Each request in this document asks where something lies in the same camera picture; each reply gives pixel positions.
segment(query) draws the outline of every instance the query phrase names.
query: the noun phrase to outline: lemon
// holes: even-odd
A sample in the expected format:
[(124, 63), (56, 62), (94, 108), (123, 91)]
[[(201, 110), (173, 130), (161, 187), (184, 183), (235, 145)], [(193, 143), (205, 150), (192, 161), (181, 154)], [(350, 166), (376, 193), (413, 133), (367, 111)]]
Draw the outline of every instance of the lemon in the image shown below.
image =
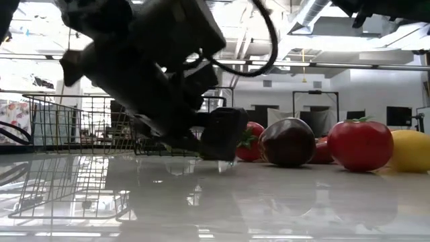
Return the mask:
[(430, 171), (430, 136), (414, 130), (392, 132), (394, 152), (390, 166), (395, 171), (425, 173)]

